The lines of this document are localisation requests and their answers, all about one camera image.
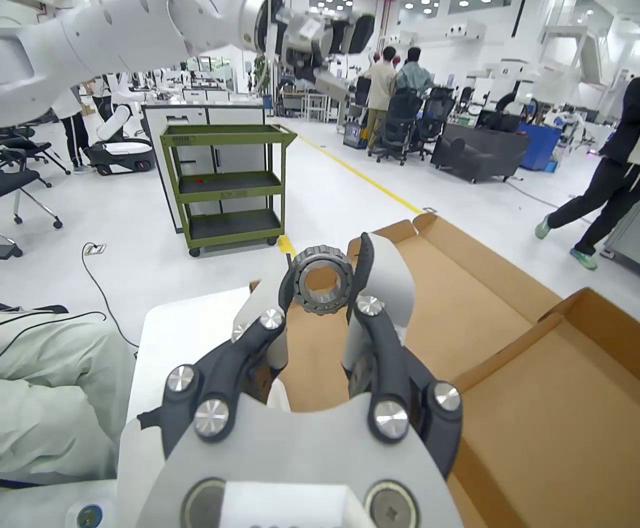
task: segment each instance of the black cable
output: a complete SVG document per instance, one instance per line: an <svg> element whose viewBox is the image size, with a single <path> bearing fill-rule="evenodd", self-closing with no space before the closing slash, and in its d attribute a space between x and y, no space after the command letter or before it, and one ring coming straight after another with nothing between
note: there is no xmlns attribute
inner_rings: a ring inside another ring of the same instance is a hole
<svg viewBox="0 0 640 528"><path fill-rule="evenodd" d="M129 339L127 339L125 337L125 335L122 333L122 330L120 329L120 324L118 323L118 320L116 319L116 316L113 315L113 312L111 311L111 307L109 306L109 301L107 300L107 296L104 294L104 291L102 291L102 288L100 287L100 285L98 284L98 281L96 281L95 277L91 274L91 271L89 271L89 268L86 267L86 262L84 261L84 250L88 247L88 246L92 246L92 247L96 247L96 244L94 244L93 242L87 242L86 244L84 244L83 248L82 248L82 265L84 266L84 270L89 274L89 277L91 277L91 280L93 280L93 283L97 286L98 290L100 291L100 294L102 295L102 299L104 300L104 304L107 307L107 311L109 312L109 315L111 316L111 318L113 319L113 322L116 324L116 328L118 329L119 334L122 336L122 338L129 343L132 347L134 348L140 348L140 345L136 345L135 343L132 343L131 341L129 341Z"/></svg>
<svg viewBox="0 0 640 528"><path fill-rule="evenodd" d="M14 321L17 321L18 319L23 319L25 317L31 317L31 316L41 316L44 314L53 314L54 312L32 312L30 314L25 314L23 316L19 316L19 317L14 317L13 319L9 319L8 321L3 321L0 324L6 324L6 323L12 323ZM33 330L34 328L38 328L39 326L45 326L46 324L53 324L53 323L63 323L64 321L71 321L73 319L79 319L80 317L86 317L86 316L90 316L93 314L100 314L102 317L104 317L103 321L107 320L107 316L104 315L102 312L87 312L84 314L80 314L79 316L72 316L72 317L66 317L64 319L54 319L53 321L45 321L44 323L40 323L40 324L34 324L33 326L28 326L27 328L23 328L20 332L18 332L18 334L9 342L9 344L7 346L4 347L4 349L2 350L2 352L0 352L0 356L2 356L7 350L9 350L9 347L15 343L17 341L17 339L26 331L28 330Z"/></svg>
<svg viewBox="0 0 640 528"><path fill-rule="evenodd" d="M513 187L514 189L516 189L519 193L521 193L521 194L523 194L523 195L525 195L525 196L528 196L529 198L532 198L533 200L535 200L535 201L537 201L537 202L540 202L541 204L548 205L549 207L553 207L554 209L560 209L560 207L559 207L558 205L554 205L554 204L552 204L552 203L550 203L550 202L546 202L546 201L544 201L542 198L538 198L537 196L530 195L529 193L527 193L527 192L523 191L522 189L520 189L520 188L516 187L514 184L509 183L508 181L506 181L505 183L506 183L509 187ZM582 220L584 223L587 223L587 224L589 224L589 225L591 225L591 224L592 224L592 222L590 222L590 221L589 221L589 220L587 220L586 218L581 218L580 220Z"/></svg>

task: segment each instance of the blue container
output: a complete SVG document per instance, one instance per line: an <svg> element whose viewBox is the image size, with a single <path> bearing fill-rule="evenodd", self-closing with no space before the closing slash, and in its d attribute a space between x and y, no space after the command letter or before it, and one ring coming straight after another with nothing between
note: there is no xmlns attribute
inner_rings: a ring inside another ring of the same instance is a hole
<svg viewBox="0 0 640 528"><path fill-rule="evenodd" d="M551 155L554 153L562 130L520 123L518 132L526 133L530 139L529 146L524 153L520 166L529 170L546 171L547 164L551 159Z"/></svg>

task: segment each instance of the cardboard box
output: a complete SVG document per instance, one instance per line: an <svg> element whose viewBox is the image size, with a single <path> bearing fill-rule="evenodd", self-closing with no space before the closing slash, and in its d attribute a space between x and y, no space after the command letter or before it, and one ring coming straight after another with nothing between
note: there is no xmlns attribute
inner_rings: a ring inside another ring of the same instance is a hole
<svg viewBox="0 0 640 528"><path fill-rule="evenodd" d="M640 526L635 319L579 291L456 386L461 512L468 499L496 528Z"/></svg>
<svg viewBox="0 0 640 528"><path fill-rule="evenodd" d="M406 345L440 379L454 380L498 353L560 301L522 270L433 214L376 233L394 242L415 281ZM354 262L359 249L360 239L349 244ZM342 310L319 317L291 307L289 364L281 379L294 411L322 410L348 399L340 365L345 314Z"/></svg>

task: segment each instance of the person in beige shirt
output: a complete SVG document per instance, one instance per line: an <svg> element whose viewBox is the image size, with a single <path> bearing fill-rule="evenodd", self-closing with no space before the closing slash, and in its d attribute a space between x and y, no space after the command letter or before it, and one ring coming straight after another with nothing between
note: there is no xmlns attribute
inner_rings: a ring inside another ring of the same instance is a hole
<svg viewBox="0 0 640 528"><path fill-rule="evenodd" d="M396 48L387 46L382 52L382 60L375 63L364 74L366 79L371 79L369 88L369 98L367 106L369 116L367 117L367 148L371 150L376 144L378 133L378 120L384 121L389 109L389 101L393 95L394 81L396 79L396 69L391 61L396 56Z"/></svg>

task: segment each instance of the caster wheel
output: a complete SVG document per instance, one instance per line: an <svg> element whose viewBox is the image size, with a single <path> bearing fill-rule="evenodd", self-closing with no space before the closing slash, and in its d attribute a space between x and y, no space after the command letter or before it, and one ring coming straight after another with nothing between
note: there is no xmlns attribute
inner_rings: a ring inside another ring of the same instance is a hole
<svg viewBox="0 0 640 528"><path fill-rule="evenodd" d="M151 164L148 161L136 161L136 170L139 172L146 172L151 169Z"/></svg>

